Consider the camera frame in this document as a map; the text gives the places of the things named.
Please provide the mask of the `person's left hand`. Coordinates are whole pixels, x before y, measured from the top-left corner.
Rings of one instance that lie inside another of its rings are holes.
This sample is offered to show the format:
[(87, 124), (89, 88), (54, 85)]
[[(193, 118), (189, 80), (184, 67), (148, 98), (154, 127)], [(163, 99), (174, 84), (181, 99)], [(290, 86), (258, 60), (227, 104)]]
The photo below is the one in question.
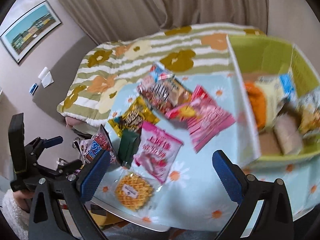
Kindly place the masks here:
[(30, 207), (27, 202), (27, 200), (30, 200), (33, 198), (34, 193), (28, 190), (20, 190), (20, 191), (15, 191), (12, 193), (13, 198), (17, 205), (25, 212), (29, 213), (30, 212)]

